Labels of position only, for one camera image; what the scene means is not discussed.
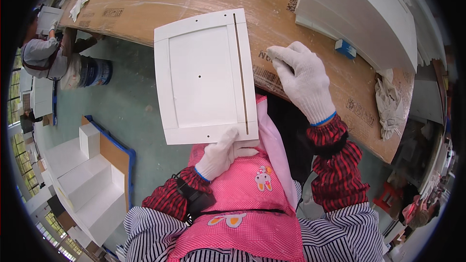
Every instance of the window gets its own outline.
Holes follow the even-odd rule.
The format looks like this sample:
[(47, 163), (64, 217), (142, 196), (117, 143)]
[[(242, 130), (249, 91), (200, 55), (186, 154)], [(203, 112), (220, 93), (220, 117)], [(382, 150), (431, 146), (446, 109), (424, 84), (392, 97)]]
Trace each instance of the window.
[(55, 240), (54, 237), (44, 228), (44, 226), (41, 224), (41, 222), (38, 222), (35, 227), (39, 230), (39, 232), (42, 234), (42, 237), (44, 240), (47, 240), (52, 244), (52, 246), (56, 247), (58, 245), (58, 242)]
[(21, 133), (17, 133), (11, 137), (11, 146), (13, 147), (13, 153), (15, 154), (16, 163), (23, 177), (24, 184), (31, 196), (39, 193), (39, 183), (35, 177), (34, 171), (32, 170), (31, 161), (29, 160), (29, 153), (26, 152), (26, 145), (24, 145), (23, 136)]
[(76, 243), (73, 241), (73, 239), (71, 239), (70, 237), (68, 237), (65, 242), (68, 244), (68, 246), (70, 248), (73, 249), (74, 252), (76, 252), (76, 254), (78, 255), (81, 255), (82, 251), (81, 249), (78, 247), (78, 245), (76, 245)]
[(8, 90), (8, 124), (13, 125), (20, 121), (18, 113), (20, 99), (20, 70), (22, 67), (21, 62), (21, 49), (16, 52), (15, 63), (13, 64), (13, 73), (11, 75), (10, 89)]
[(67, 235), (65, 230), (61, 227), (61, 225), (58, 223), (55, 215), (53, 212), (49, 212), (48, 214), (45, 215), (45, 219), (49, 222), (49, 224), (54, 228), (54, 230), (60, 234), (60, 238), (63, 238)]
[(70, 254), (67, 250), (65, 250), (65, 248), (63, 247), (58, 248), (58, 253), (61, 253), (63, 256), (65, 256), (66, 258), (70, 259), (73, 262), (76, 261), (76, 258), (72, 254)]

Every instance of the paint bucket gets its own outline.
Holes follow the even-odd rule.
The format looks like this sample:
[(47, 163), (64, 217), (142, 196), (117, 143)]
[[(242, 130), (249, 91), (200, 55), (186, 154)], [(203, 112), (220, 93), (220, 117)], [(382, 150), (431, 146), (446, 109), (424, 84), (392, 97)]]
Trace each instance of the paint bucket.
[(113, 73), (111, 61), (81, 56), (81, 72), (78, 87), (106, 85)]

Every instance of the black strap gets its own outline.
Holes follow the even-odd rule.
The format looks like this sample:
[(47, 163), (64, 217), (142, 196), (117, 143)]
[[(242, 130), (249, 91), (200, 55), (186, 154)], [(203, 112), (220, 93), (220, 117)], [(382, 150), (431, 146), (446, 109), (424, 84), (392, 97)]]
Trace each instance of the black strap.
[(346, 145), (346, 139), (349, 137), (348, 132), (345, 132), (341, 139), (331, 145), (325, 146), (316, 146), (311, 142), (314, 146), (314, 152), (316, 155), (320, 156), (323, 159), (329, 160), (332, 159), (333, 156), (341, 152), (343, 147)]
[(211, 211), (206, 211), (206, 212), (200, 212), (200, 213), (191, 213), (192, 220), (194, 221), (196, 218), (205, 215), (205, 214), (222, 214), (222, 213), (233, 213), (233, 212), (238, 212), (238, 211), (259, 211), (259, 212), (268, 212), (268, 213), (285, 213), (281, 209), (262, 209), (262, 208), (252, 208), (252, 209), (236, 209), (236, 210), (211, 210)]

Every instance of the white cabinet door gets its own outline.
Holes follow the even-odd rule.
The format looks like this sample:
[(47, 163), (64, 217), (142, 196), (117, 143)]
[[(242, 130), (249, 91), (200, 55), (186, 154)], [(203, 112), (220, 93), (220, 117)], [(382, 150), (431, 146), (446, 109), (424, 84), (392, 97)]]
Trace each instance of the white cabinet door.
[(236, 127), (258, 139), (243, 9), (193, 16), (154, 30), (158, 102), (166, 142), (218, 142)]
[(31, 108), (36, 118), (52, 113), (53, 85), (52, 80), (33, 77)]
[(62, 9), (43, 6), (39, 13), (39, 18), (37, 20), (36, 34), (48, 35), (52, 22), (54, 22), (55, 20), (58, 20), (58, 22), (60, 22), (62, 15)]

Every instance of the stacked white boards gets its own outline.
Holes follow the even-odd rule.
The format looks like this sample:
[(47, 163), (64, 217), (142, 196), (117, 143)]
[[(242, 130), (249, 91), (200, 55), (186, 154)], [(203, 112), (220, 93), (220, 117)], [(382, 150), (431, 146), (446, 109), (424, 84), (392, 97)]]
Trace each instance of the stacked white boards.
[(445, 70), (446, 55), (439, 25), (425, 0), (403, 0), (414, 17), (417, 37), (417, 63), (429, 65), (441, 59)]
[(102, 246), (126, 215), (125, 175), (100, 154), (100, 132), (82, 125), (79, 137), (45, 152), (52, 183), (79, 228)]
[(374, 69), (416, 73), (414, 19), (403, 0), (298, 0), (296, 23), (352, 45)]

